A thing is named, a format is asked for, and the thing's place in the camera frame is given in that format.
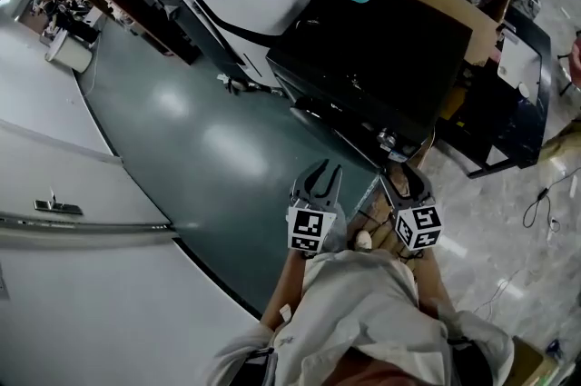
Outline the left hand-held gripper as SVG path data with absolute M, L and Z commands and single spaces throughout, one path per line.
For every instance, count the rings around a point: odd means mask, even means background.
M 337 220 L 335 207 L 339 197 L 342 167 L 337 165 L 329 176 L 329 159 L 318 160 L 303 170 L 292 186 L 287 209 L 287 244 L 307 257 L 321 253 L 330 229 Z

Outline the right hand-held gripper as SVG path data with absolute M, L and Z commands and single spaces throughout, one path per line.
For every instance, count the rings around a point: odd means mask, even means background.
M 389 199 L 394 218 L 393 230 L 410 251 L 420 251 L 437 244 L 443 231 L 441 210 L 435 200 L 429 178 L 419 168 L 403 163 L 402 172 L 408 191 L 401 197 L 385 174 L 379 176 Z

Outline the black cabinet appliance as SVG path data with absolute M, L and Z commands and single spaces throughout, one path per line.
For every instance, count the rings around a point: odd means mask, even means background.
M 313 0 L 267 54 L 290 110 L 370 171 L 428 140 L 472 31 L 417 0 Z M 387 128 L 393 149 L 377 141 Z

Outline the person's left forearm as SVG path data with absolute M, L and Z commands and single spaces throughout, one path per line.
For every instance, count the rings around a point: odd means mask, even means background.
M 276 288 L 267 304 L 260 324 L 276 331 L 283 324 L 281 309 L 288 305 L 294 312 L 302 298 L 307 260 L 297 250 L 289 250 Z

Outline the person's right forearm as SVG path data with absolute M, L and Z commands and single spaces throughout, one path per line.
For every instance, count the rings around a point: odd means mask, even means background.
M 419 294 L 419 308 L 437 319 L 443 313 L 453 313 L 455 308 L 441 277 L 436 256 L 432 248 L 423 251 L 415 260 L 414 275 Z

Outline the wooden slat platform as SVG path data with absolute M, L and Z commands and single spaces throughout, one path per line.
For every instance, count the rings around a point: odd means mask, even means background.
M 422 145 L 419 152 L 407 163 L 421 170 L 434 139 L 435 131 Z M 407 193 L 407 181 L 402 172 L 401 163 L 392 164 L 388 168 L 388 178 L 392 180 L 399 193 L 402 195 Z M 348 249 L 356 251 L 354 249 L 355 236 L 360 230 L 366 230 L 372 238 L 372 250 L 388 251 L 414 272 L 415 260 L 420 258 L 423 252 L 413 252 L 407 249 L 393 230 L 393 218 L 394 215 L 389 199 L 379 181 L 377 181 L 377 184 L 371 187 L 367 198 L 348 224 Z

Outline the person's grey trousers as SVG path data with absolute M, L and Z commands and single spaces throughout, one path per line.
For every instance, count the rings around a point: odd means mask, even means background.
M 342 252 L 348 247 L 347 222 L 340 203 L 336 203 L 336 206 L 332 211 L 336 214 L 336 218 L 323 241 L 320 254 Z

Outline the black table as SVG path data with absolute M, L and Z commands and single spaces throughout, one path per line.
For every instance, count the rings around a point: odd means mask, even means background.
M 531 95 L 497 74 L 505 35 L 518 37 L 541 57 L 538 89 Z M 467 172 L 470 179 L 536 164 L 544 140 L 552 83 L 550 37 L 514 8 L 508 9 L 499 37 L 496 55 L 484 65 L 461 65 L 435 128 L 437 140 L 478 167 Z

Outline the person's white shirt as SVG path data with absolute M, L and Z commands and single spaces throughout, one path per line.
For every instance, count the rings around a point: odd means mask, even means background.
M 230 340 L 204 386 L 504 386 L 511 337 L 472 312 L 424 313 L 414 272 L 389 252 L 306 260 L 296 310 Z

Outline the white paper sheet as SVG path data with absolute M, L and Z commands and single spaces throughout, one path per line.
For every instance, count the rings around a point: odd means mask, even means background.
M 541 57 L 518 37 L 505 35 L 497 74 L 515 89 L 526 87 L 527 95 L 531 95 L 538 89 Z

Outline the small cardboard box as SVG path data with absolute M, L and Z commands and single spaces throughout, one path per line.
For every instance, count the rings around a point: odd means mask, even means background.
M 505 386 L 548 386 L 557 362 L 517 336 L 513 342 L 514 361 Z

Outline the white round bin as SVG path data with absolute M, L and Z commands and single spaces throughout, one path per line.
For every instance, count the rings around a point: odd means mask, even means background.
M 65 30 L 59 31 L 44 55 L 47 62 L 57 62 L 79 74 L 84 73 L 93 59 L 93 53 Z

